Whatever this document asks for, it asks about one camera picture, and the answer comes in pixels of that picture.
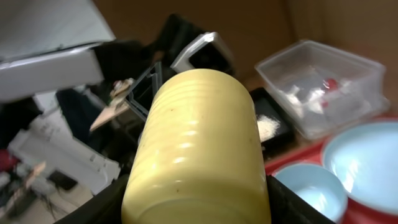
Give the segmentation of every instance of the plastic storage box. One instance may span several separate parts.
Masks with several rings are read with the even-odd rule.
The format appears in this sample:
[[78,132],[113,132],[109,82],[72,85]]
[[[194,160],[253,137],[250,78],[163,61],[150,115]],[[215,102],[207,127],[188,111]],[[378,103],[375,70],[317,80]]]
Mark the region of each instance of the plastic storage box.
[[256,70],[307,139],[389,106],[382,95],[383,65],[314,41],[301,41]]

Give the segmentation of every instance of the red object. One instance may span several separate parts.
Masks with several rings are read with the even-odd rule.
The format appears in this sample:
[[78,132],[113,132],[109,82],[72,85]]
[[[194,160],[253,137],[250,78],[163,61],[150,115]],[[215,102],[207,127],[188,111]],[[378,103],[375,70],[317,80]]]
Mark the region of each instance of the red object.
[[18,162],[19,160],[10,155],[7,149],[0,149],[0,172],[11,170]]
[[337,90],[338,89],[338,83],[336,80],[329,78],[326,81],[327,85],[328,85],[328,90],[329,91],[333,91],[333,90]]
[[[398,117],[377,118],[374,121],[385,121],[385,120],[397,121]],[[270,161],[265,165],[266,173],[273,174],[275,171],[279,170],[280,168],[296,162],[310,162],[321,165],[322,149],[323,146],[328,141],[329,140],[326,141],[323,140],[321,142],[315,143],[312,146],[299,149],[298,151],[286,154],[274,161]],[[398,223],[398,217],[375,211],[349,198],[348,208],[344,215],[343,224],[358,224],[358,223],[359,224]]]

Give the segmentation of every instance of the yellow cylindrical container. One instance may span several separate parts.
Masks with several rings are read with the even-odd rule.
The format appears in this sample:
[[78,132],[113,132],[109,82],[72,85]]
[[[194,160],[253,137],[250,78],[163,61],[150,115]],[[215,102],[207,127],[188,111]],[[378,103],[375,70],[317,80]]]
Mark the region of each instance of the yellow cylindrical container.
[[183,72],[158,91],[122,205],[123,224],[271,224],[252,99],[233,77]]

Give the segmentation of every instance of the cardboard wall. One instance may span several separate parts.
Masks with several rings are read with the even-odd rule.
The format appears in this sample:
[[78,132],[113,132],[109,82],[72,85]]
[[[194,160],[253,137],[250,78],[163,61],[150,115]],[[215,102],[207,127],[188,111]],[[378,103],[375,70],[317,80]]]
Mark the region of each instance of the cardboard wall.
[[398,105],[398,1],[288,0],[296,39],[313,39],[381,62],[384,94]]
[[93,2],[119,39],[151,43],[173,12],[219,32],[233,52],[240,80],[256,75],[256,63],[295,41],[283,0]]

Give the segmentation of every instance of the blue plastic bowl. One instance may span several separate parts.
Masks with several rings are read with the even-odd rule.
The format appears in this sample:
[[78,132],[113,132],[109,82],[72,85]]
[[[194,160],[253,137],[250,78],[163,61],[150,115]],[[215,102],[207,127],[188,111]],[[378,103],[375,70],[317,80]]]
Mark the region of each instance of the blue plastic bowl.
[[324,216],[339,223],[347,209],[347,194],[339,179],[315,164],[294,164],[275,178]]

